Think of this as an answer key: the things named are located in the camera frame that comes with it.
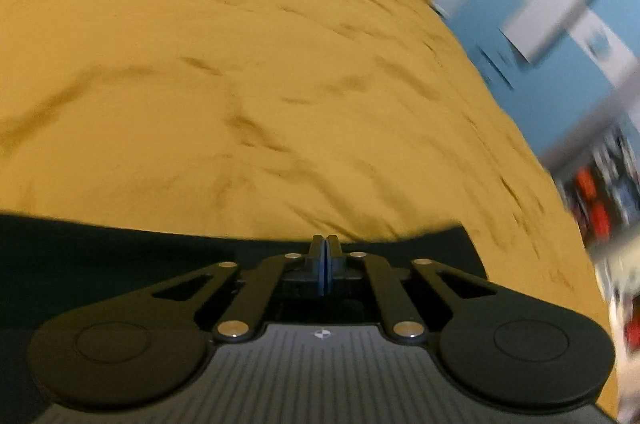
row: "circular pad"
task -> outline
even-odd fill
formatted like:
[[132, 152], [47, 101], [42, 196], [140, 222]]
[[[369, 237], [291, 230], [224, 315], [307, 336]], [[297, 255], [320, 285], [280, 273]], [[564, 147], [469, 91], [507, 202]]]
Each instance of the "circular pad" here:
[[131, 323], [99, 323], [82, 330], [76, 339], [78, 352], [106, 364], [135, 359], [149, 344], [149, 331]]
[[522, 409], [595, 401], [614, 364], [599, 325], [522, 295], [466, 301], [440, 335], [440, 356], [470, 391]]
[[513, 359], [546, 362], [557, 359], [569, 346], [566, 334], [549, 323], [520, 320], [495, 331], [496, 346]]
[[145, 328], [129, 322], [65, 328], [56, 320], [31, 340], [28, 360], [60, 404], [86, 410], [142, 406], [175, 391], [207, 352], [197, 328]]

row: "logo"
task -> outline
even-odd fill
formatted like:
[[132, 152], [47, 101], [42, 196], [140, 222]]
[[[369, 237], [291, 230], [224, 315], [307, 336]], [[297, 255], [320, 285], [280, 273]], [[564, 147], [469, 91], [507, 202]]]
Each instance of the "logo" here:
[[325, 339], [330, 338], [332, 336], [332, 333], [329, 332], [329, 330], [327, 330], [326, 328], [321, 328], [320, 330], [316, 330], [314, 332], [314, 335], [319, 340], [325, 340]]

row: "bed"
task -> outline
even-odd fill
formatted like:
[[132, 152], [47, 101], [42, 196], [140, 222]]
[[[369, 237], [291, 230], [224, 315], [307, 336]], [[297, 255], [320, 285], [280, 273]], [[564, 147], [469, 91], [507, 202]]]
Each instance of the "bed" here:
[[551, 178], [430, 0], [0, 0], [0, 22], [2, 211], [246, 239], [461, 223], [490, 280], [608, 328]]

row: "ribbed surface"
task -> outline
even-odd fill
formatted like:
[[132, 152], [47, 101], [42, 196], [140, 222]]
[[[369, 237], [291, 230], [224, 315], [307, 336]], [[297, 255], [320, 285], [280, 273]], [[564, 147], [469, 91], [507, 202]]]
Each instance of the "ribbed surface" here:
[[421, 348], [376, 327], [271, 325], [259, 340], [221, 347], [176, 396], [118, 415], [52, 406], [34, 424], [606, 424], [595, 408], [566, 415], [507, 414], [451, 386]]

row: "cabinet handle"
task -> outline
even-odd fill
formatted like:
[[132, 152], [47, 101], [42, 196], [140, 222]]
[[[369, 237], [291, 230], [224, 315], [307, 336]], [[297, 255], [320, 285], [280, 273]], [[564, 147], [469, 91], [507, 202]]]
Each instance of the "cabinet handle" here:
[[482, 55], [482, 57], [484, 57], [487, 60], [487, 62], [491, 65], [491, 67], [494, 68], [494, 70], [498, 72], [498, 75], [500, 75], [500, 77], [502, 77], [503, 81], [505, 81], [505, 83], [509, 87], [509, 89], [511, 91], [513, 91], [513, 86], [509, 82], [509, 79], [507, 79], [504, 76], [504, 74], [500, 71], [500, 68], [495, 66], [495, 63], [491, 60], [491, 57], [489, 57], [482, 48], [480, 48], [479, 50], [480, 50], [480, 54]]
[[480, 74], [480, 77], [482, 77], [482, 80], [484, 80], [484, 83], [486, 84], [487, 88], [493, 87], [491, 83], [491, 79], [484, 74], [484, 71], [478, 69], [478, 73]]
[[511, 61], [507, 57], [504, 57], [504, 55], [502, 55], [500, 52], [497, 52], [497, 54], [504, 64], [506, 64], [507, 66], [511, 66]]

